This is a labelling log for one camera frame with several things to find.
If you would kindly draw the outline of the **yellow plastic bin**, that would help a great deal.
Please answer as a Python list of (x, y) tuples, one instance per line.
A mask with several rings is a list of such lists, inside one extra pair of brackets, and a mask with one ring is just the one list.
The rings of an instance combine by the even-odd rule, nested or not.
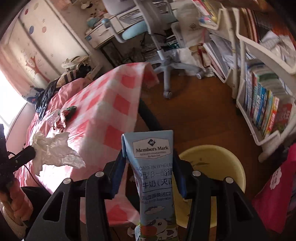
[[(231, 177), (242, 191), (246, 189), (246, 176), (241, 162), (232, 152), (223, 147), (196, 146), (180, 153), (179, 157), (191, 163), (193, 169), (200, 170), (209, 178), (223, 180), (225, 177)], [(192, 201), (182, 198), (175, 180), (173, 180), (172, 187), (177, 224), (186, 228)]]

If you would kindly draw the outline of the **pink bed duvet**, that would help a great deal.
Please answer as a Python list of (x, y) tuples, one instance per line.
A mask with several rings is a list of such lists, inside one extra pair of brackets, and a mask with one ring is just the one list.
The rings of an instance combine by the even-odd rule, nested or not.
[[(48, 108), (45, 112), (43, 119), (45, 119), (55, 109), (61, 109), (62, 106), (66, 103), (66, 101), (72, 98), (75, 94), (77, 94), (83, 88), (88, 86), (90, 83), (92, 83), (92, 80), (88, 78), (78, 78), (60, 88), (57, 88), (56, 92), (54, 93), (52, 99), (49, 102)], [(33, 127), (39, 124), (41, 121), (39, 121), (38, 114), (36, 113), (28, 127), (27, 132), (28, 133), (31, 132)]]

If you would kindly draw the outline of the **white book shelf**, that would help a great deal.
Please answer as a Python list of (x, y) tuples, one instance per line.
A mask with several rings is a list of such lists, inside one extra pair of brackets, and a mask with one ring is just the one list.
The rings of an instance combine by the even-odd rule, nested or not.
[(232, 76), (259, 161), (295, 136), (295, 2), (194, 1)]

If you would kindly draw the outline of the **white desk with drawers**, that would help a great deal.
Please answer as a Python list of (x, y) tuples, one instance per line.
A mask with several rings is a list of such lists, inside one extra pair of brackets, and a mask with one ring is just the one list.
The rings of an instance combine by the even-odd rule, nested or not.
[(145, 21), (140, 21), (135, 24), (125, 24), (118, 17), (103, 18), (99, 25), (93, 30), (86, 33), (85, 39), (94, 48), (97, 49), (113, 37), (125, 43), (127, 40), (146, 33), (147, 25)]

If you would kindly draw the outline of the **green plush toy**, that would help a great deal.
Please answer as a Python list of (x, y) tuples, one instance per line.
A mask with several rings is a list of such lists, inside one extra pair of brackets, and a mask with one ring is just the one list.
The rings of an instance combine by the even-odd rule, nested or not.
[(60, 119), (64, 122), (69, 121), (76, 112), (76, 106), (70, 106), (60, 113)]

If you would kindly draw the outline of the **red white checkered tablecloth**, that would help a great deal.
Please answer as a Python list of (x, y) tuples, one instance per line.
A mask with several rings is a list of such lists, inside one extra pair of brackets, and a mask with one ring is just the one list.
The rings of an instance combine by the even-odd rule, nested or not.
[[(80, 155), (85, 167), (45, 165), (40, 175), (34, 176), (33, 166), (28, 163), (15, 173), (20, 185), (41, 183), (49, 192), (54, 192), (65, 178), (83, 180), (103, 170), (106, 163), (117, 158), (122, 134), (135, 128), (142, 86), (153, 87), (158, 83), (152, 65), (141, 62), (120, 65), (83, 88), (60, 110), (77, 107), (65, 130), (69, 133), (69, 147)], [(28, 145), (37, 132), (51, 135), (46, 118), (27, 132)]]

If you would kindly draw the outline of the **striped tan pillow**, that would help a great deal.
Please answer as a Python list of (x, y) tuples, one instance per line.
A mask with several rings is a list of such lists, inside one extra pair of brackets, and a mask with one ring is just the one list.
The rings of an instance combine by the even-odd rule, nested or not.
[(61, 77), (58, 79), (57, 81), (57, 85), (56, 87), (57, 88), (60, 88), (78, 78), (81, 77), (81, 73), (77, 70), (71, 70), (71, 71), (68, 71), (68, 72), (64, 72)]

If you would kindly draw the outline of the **clear plastic bottle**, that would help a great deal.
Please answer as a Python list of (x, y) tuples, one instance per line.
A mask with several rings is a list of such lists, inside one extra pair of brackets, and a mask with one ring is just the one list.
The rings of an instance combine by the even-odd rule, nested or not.
[(66, 114), (60, 109), (51, 112), (46, 121), (55, 131), (63, 132), (66, 128)]

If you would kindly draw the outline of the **white tissue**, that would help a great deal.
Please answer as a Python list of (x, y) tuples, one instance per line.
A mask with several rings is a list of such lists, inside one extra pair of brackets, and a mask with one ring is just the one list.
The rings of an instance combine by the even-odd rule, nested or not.
[(41, 132), (33, 135), (31, 146), (36, 152), (32, 160), (34, 173), (39, 176), (43, 165), (71, 166), (73, 168), (85, 167), (85, 162), (80, 155), (68, 146), (69, 133), (58, 133), (54, 137), (47, 138)]

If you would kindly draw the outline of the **grey blue office chair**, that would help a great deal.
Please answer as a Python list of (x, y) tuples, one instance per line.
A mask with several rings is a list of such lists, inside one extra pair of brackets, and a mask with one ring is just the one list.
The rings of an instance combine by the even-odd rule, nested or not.
[(202, 79), (204, 77), (204, 71), (201, 68), (182, 62), (176, 62), (171, 55), (165, 53), (165, 51), (162, 49), (160, 43), (158, 42), (157, 36), (161, 36), (165, 33), (167, 22), (158, 8), (154, 5), (153, 1), (103, 1), (103, 4), (108, 13), (111, 15), (125, 13), (134, 7), (136, 7), (141, 13), (143, 20), (128, 28), (121, 35), (116, 32), (110, 20), (104, 18), (102, 23), (107, 29), (112, 30), (114, 37), (121, 44), (133, 37), (148, 32), (152, 41), (154, 42), (159, 56), (159, 60), (152, 61), (151, 64), (159, 64), (159, 66), (154, 69), (154, 72), (156, 74), (161, 72), (164, 74), (163, 95), (165, 98), (170, 99), (172, 96), (171, 71), (173, 69), (193, 71), (198, 79)]

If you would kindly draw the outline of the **white tote bag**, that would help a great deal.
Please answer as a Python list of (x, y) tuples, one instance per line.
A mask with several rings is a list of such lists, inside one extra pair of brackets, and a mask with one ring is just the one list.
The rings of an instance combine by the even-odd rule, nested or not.
[(77, 66), (79, 64), (85, 64), (87, 63), (87, 60), (88, 60), (88, 57), (87, 55), (85, 56), (75, 56), (71, 59), (67, 58), (62, 64), (61, 64), (61, 67), (63, 69), (73, 69), (73, 68), (77, 68)]

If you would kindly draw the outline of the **black plastic bag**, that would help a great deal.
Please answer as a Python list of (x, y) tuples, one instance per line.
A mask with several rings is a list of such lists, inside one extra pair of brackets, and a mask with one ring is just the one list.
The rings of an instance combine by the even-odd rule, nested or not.
[(57, 82), (58, 80), (54, 80), (51, 83), (49, 83), (48, 87), (41, 91), (38, 96), (35, 103), (35, 109), (36, 113), (38, 114), (39, 121), (41, 121), (45, 115), (45, 112), (48, 108), (49, 102), (52, 99), (54, 93), (57, 89)]

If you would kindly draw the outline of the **red shopping bag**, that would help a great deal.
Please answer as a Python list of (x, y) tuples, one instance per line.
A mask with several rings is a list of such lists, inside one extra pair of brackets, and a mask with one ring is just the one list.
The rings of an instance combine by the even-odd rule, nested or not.
[(295, 144), (290, 146), (287, 160), (273, 173), (252, 201), (267, 229), (277, 233), (283, 231), (294, 187)]

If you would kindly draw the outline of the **white decorated wardrobe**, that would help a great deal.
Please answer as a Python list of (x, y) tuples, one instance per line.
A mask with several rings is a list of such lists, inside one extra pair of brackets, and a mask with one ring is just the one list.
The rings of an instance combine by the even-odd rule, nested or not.
[(47, 1), (30, 1), (17, 14), (1, 44), (1, 68), (21, 95), (46, 88), (62, 63), (88, 53)]

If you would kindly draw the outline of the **blue milk carton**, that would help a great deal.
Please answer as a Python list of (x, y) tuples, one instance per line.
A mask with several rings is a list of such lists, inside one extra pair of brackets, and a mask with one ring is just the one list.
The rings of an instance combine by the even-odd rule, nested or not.
[(122, 135), (122, 151), (135, 178), (140, 200), (136, 240), (178, 240), (173, 197), (173, 131)]

